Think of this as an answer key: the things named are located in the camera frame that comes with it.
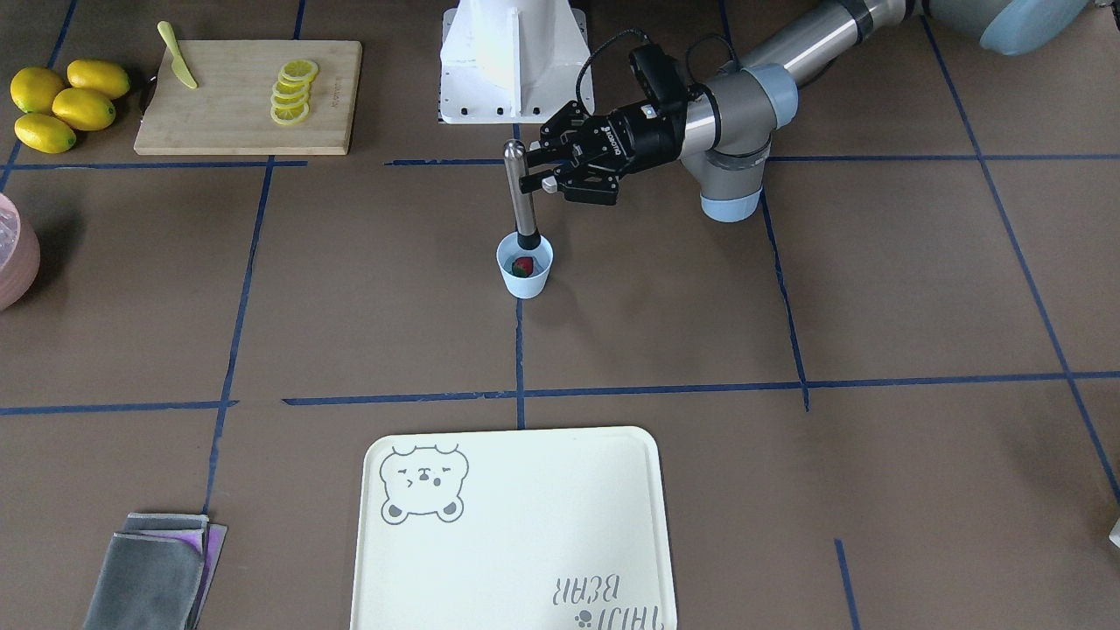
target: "bear face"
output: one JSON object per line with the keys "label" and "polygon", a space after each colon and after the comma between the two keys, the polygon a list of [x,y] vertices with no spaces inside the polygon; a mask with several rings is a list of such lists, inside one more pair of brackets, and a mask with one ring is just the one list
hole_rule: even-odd
{"label": "bear face", "polygon": [[436,515],[444,522],[463,515],[459,491],[467,476],[467,457],[458,446],[440,451],[436,446],[417,447],[408,453],[395,450],[381,463],[381,480],[389,497],[381,516],[390,525],[400,525],[409,515]]}

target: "yellow knife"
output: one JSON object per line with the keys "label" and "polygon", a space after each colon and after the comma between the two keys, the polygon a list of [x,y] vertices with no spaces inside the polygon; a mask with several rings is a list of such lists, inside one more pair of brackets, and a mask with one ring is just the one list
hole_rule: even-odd
{"label": "yellow knife", "polygon": [[195,81],[194,76],[190,76],[190,71],[187,70],[187,62],[183,61],[183,53],[179,50],[179,43],[175,39],[175,30],[171,29],[171,25],[166,21],[161,21],[156,25],[157,30],[159,30],[160,37],[167,44],[167,49],[171,52],[171,72],[175,76],[183,82],[184,85],[190,87],[192,90],[198,87],[198,82]]}

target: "black cable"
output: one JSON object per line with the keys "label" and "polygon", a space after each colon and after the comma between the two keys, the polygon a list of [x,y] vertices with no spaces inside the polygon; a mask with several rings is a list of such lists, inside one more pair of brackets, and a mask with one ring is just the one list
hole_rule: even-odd
{"label": "black cable", "polygon": [[737,54],[735,54],[735,45],[731,44],[731,41],[728,38],[724,37],[722,35],[719,35],[718,33],[709,33],[708,35],[704,35],[700,39],[697,39],[696,41],[693,41],[692,45],[689,46],[687,50],[684,50],[684,71],[689,73],[689,82],[690,83],[697,83],[697,77],[692,75],[692,63],[691,63],[692,50],[694,50],[697,46],[699,46],[699,45],[701,45],[704,41],[708,41],[710,39],[718,39],[719,41],[721,41],[724,44],[724,46],[727,46],[727,55],[728,55],[731,64],[735,65],[736,72],[738,72],[738,70],[740,67],[739,66],[739,56]]}
{"label": "black cable", "polygon": [[612,44],[618,41],[619,39],[622,39],[627,35],[636,35],[641,37],[644,43],[646,44],[650,43],[650,36],[646,35],[644,30],[640,28],[627,28],[626,30],[616,33],[610,37],[610,39],[604,41],[603,45],[596,48],[595,52],[591,53],[591,56],[588,57],[586,62],[584,62],[584,67],[579,68],[579,75],[576,76],[576,103],[579,105],[579,109],[584,112],[585,115],[591,115],[591,112],[587,111],[587,106],[584,105],[584,98],[580,94],[579,86],[580,84],[584,83],[584,75],[587,74],[587,68],[591,67],[591,62],[594,62],[595,57],[598,57],[600,53],[606,50],[607,46],[610,46]]}

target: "brown floor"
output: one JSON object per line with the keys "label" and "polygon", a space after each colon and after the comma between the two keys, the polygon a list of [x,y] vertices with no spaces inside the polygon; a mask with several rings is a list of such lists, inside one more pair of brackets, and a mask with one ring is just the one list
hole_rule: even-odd
{"label": "brown floor", "polygon": [[[731,33],[747,49],[812,4],[728,2]],[[230,537],[204,627],[344,629],[370,444],[616,424],[660,443],[685,628],[1117,627],[1105,11],[1018,58],[918,20],[876,35],[804,90],[739,224],[679,165],[614,209],[539,195],[558,258],[519,303],[493,262],[502,169],[386,164],[512,133],[436,122],[451,6],[0,3],[2,76],[80,56],[139,76],[160,19],[364,45],[345,157],[138,157],[136,93],[60,156],[0,133],[0,189],[44,247],[0,314],[0,628],[80,627],[129,511],[205,503]],[[718,2],[589,22],[674,54],[721,28]],[[636,96],[622,50],[594,76],[600,111]]]}

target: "cutting board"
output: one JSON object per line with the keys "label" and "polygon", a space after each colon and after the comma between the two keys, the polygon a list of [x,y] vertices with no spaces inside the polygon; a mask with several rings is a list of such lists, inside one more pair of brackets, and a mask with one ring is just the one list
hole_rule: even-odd
{"label": "cutting board", "polygon": [[[346,155],[349,149],[361,41],[185,40],[188,89],[171,72],[165,52],[156,92],[133,145],[142,156]],[[272,85],[283,64],[311,59],[310,115],[283,127],[269,115]]]}

